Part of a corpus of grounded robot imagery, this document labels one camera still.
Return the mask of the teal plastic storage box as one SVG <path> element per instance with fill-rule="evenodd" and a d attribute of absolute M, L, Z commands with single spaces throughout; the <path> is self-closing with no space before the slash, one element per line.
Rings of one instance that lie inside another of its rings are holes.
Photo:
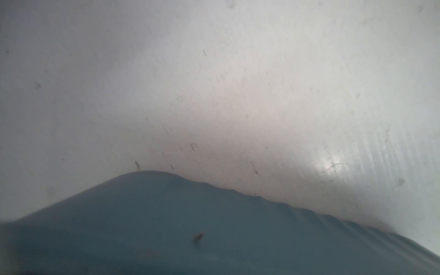
<path fill-rule="evenodd" d="M 378 229 L 180 176 L 113 178 L 1 223 L 3 275 L 437 275 Z"/>

